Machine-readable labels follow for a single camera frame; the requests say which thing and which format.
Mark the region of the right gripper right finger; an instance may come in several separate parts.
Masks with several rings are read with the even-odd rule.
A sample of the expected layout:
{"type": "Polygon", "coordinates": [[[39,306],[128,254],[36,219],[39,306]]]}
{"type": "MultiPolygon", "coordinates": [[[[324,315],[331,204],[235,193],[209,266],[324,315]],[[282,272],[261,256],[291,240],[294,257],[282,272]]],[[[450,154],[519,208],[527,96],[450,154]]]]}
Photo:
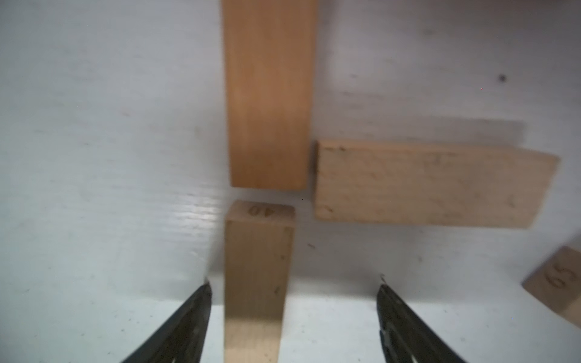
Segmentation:
{"type": "Polygon", "coordinates": [[[385,281],[378,289],[376,307],[385,361],[465,363],[385,281]]]}

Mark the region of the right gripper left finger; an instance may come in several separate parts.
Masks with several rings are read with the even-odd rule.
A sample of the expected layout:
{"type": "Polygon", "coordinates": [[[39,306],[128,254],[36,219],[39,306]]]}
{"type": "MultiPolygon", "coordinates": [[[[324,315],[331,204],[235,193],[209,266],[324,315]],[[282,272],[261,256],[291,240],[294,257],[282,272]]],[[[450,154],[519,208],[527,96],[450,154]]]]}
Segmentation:
{"type": "Polygon", "coordinates": [[[199,363],[212,296],[210,282],[206,281],[123,363],[199,363]]]}

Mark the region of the wooden block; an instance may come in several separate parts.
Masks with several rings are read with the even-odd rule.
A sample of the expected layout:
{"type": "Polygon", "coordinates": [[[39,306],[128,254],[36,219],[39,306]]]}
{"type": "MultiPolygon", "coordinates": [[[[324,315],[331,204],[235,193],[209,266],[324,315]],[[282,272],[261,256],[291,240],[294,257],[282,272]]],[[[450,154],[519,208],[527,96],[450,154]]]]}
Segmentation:
{"type": "Polygon", "coordinates": [[[548,309],[580,328],[580,251],[563,246],[521,285],[548,309]]]}
{"type": "Polygon", "coordinates": [[[223,1],[231,185],[307,186],[317,1],[223,1]]]}
{"type": "Polygon", "coordinates": [[[529,228],[559,163],[503,146],[321,140],[314,213],[333,222],[529,228]]]}
{"type": "Polygon", "coordinates": [[[277,362],[295,209],[235,201],[225,218],[224,360],[277,362]]]}

